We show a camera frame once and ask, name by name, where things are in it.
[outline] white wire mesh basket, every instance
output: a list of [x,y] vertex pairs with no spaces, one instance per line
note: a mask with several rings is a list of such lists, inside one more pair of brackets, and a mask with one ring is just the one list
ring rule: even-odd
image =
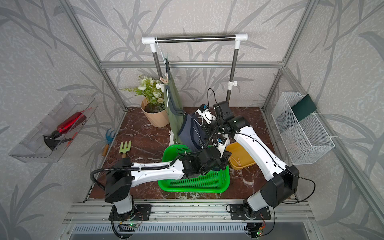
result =
[[312,164],[334,143],[316,114],[297,120],[291,107],[302,98],[299,92],[282,92],[271,115],[293,164]]

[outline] black metal pole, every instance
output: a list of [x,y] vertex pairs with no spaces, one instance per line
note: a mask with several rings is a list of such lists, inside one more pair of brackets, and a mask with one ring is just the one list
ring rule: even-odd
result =
[[203,41],[234,41],[236,35],[157,37],[156,43],[186,43]]
[[159,63],[159,58],[157,56],[157,53],[152,53],[153,54],[153,59],[155,59],[155,65],[156,65],[156,70],[157,70],[157,74],[159,76],[159,79],[163,77],[163,75],[161,74],[161,68],[160,68],[160,63]]
[[[235,75],[235,68],[237,62],[237,54],[239,53],[239,49],[235,49],[233,52],[232,66],[231,66],[231,75],[229,75],[229,81],[233,82],[233,76]],[[231,90],[227,90],[227,103],[229,104],[229,99],[231,97]]]

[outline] garden rake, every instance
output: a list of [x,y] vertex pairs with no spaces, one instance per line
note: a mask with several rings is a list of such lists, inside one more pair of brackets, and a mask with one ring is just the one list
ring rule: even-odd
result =
[[122,158],[126,158],[127,157],[127,152],[131,149],[131,141],[129,141],[129,143],[127,143],[127,141],[125,141],[125,144],[124,144],[124,148],[122,147],[122,144],[123,142],[121,142],[120,144],[120,151],[122,153]]
[[109,146],[112,144],[113,138],[114,138],[115,135],[116,135],[116,133],[114,133],[114,134],[112,135],[112,133],[113,133],[115,130],[112,130],[111,132],[109,132],[110,130],[111,130],[111,128],[108,129],[107,132],[105,133],[105,138],[107,139],[107,144],[106,144],[105,147],[104,147],[104,151],[103,151],[103,154],[102,154],[103,157],[107,156],[108,148],[109,148]]

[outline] transparent plastic tray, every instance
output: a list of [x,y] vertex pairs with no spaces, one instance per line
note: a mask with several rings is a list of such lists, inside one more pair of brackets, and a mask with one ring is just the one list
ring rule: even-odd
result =
[[[10,153],[9,155],[23,162],[57,162],[93,114],[97,104],[93,97],[68,94]],[[82,123],[72,128],[56,140],[60,140],[54,150],[44,142],[44,136],[50,135],[57,126],[76,112],[86,116]]]

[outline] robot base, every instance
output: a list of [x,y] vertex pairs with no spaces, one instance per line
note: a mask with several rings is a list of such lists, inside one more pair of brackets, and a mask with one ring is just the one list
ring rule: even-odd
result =
[[[244,204],[230,204],[229,211],[231,212],[231,220],[249,220],[249,218],[245,215]],[[270,220],[271,213],[269,211],[269,207],[264,207],[259,211],[255,212],[255,218],[251,218],[251,220]]]
[[[151,214],[151,205],[150,204],[142,204],[142,205],[135,205],[134,209],[134,217],[133,219],[130,219],[130,216],[132,215],[131,212],[127,212],[124,214],[118,214],[117,210],[115,209],[115,212],[113,213],[113,220],[114,221],[125,221],[125,220],[131,220],[131,221],[148,221],[149,215]],[[109,220],[112,219],[112,213],[109,215]]]

